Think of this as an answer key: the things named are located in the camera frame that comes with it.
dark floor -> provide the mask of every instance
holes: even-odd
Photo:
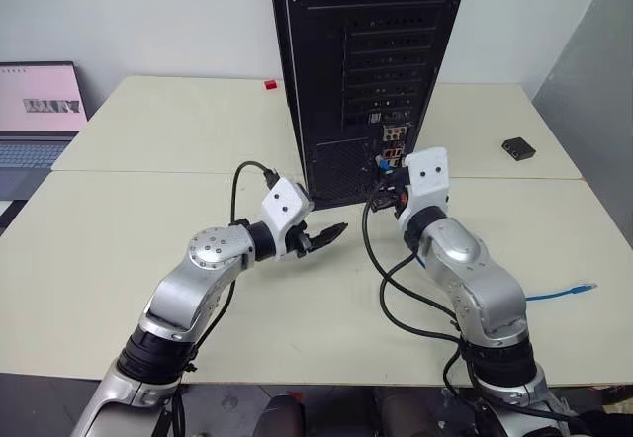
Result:
[[[0,436],[68,435],[97,383],[0,374]],[[374,437],[378,414],[370,387],[193,385],[183,400],[187,435],[250,437],[271,396],[291,392],[306,409],[310,437]],[[456,435],[470,415],[440,388],[417,388],[439,428]],[[573,409],[600,407],[599,395],[585,388],[558,390]]]

computer tower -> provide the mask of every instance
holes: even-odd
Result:
[[[364,202],[377,156],[415,147],[460,0],[273,0],[286,96],[318,209]]]

small black box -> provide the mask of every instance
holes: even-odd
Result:
[[[514,160],[524,160],[533,157],[536,150],[523,140],[523,137],[509,138],[502,144],[503,150],[509,153]]]

laptop keyboard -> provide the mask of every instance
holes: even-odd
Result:
[[[0,143],[0,168],[50,168],[65,144]]]

laptop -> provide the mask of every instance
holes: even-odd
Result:
[[[0,63],[0,201],[27,200],[87,122],[71,61]]]

